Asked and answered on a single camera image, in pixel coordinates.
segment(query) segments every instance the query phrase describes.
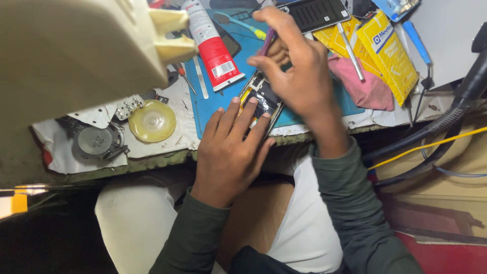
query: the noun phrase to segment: cream plastic object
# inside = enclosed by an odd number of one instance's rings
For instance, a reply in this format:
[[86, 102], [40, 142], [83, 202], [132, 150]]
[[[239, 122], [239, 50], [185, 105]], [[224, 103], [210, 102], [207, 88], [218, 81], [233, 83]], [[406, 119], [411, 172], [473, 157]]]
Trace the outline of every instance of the cream plastic object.
[[2, 0], [0, 25], [4, 130], [165, 88], [167, 64], [198, 52], [166, 39], [187, 12], [146, 0]]
[[145, 100], [146, 105], [129, 117], [130, 131], [144, 142], [160, 142], [171, 136], [176, 129], [176, 115], [167, 104], [157, 100]]

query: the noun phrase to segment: yellow packet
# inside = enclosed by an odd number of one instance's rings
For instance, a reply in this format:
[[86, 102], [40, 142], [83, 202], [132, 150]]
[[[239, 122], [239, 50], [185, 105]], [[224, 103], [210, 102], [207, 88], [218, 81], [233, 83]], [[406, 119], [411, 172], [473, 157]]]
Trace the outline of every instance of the yellow packet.
[[313, 32], [313, 36], [316, 37], [316, 39], [318, 39], [318, 41], [325, 45], [331, 52], [336, 53], [339, 57], [342, 57], [340, 53], [336, 52], [334, 49], [328, 46], [328, 42], [330, 41], [330, 37], [333, 34], [334, 28], [335, 26], [330, 26], [316, 30]]
[[356, 30], [358, 38], [402, 106], [418, 82], [416, 73], [389, 19], [381, 10], [364, 26]]
[[[384, 80], [382, 74], [375, 64], [374, 60], [369, 55], [369, 52], [365, 49], [360, 39], [358, 39], [355, 29], [361, 24], [361, 22], [351, 16], [350, 20], [342, 22], [343, 30], [345, 31], [345, 35], [347, 36], [348, 41], [352, 47], [352, 50], [356, 57], [360, 59], [364, 69], [368, 72], [371, 72], [377, 75], [379, 78]], [[340, 55], [345, 56], [346, 58], [350, 58], [347, 48], [345, 47], [345, 42], [343, 41], [343, 37], [338, 32], [338, 27], [334, 27], [333, 33], [330, 36], [328, 41], [328, 48], [334, 49]]]

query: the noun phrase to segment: screwdriver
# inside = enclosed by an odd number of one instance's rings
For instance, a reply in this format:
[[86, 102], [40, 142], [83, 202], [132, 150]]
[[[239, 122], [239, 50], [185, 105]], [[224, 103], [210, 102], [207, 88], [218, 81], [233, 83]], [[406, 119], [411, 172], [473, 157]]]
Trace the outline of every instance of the screwdriver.
[[183, 66], [181, 65], [180, 62], [176, 62], [174, 64], [171, 64], [172, 67], [179, 73], [179, 75], [181, 75], [182, 77], [184, 77], [184, 79], [186, 80], [186, 83], [189, 85], [189, 87], [193, 90], [194, 94], [196, 96], [198, 96], [198, 94], [196, 94], [196, 91], [194, 90], [193, 86], [189, 83], [188, 79], [186, 78], [186, 72], [184, 71], [184, 68]]

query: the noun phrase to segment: round yellow silicone pad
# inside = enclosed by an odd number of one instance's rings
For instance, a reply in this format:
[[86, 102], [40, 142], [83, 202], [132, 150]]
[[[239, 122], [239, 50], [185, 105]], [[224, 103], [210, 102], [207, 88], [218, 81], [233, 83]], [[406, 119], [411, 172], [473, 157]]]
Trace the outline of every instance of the round yellow silicone pad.
[[157, 100], [145, 100], [142, 109], [129, 117], [130, 131], [144, 142], [160, 142], [171, 136], [176, 128], [176, 115], [167, 105]]

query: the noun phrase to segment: red and white tube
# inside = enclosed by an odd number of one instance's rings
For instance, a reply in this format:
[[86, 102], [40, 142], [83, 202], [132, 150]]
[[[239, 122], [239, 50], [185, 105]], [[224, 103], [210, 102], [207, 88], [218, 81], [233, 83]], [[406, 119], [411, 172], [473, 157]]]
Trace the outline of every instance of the red and white tube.
[[213, 91], [218, 91], [244, 77], [245, 74], [239, 72], [201, 2], [187, 0], [181, 9], [185, 9], [189, 14], [189, 30], [198, 45]]

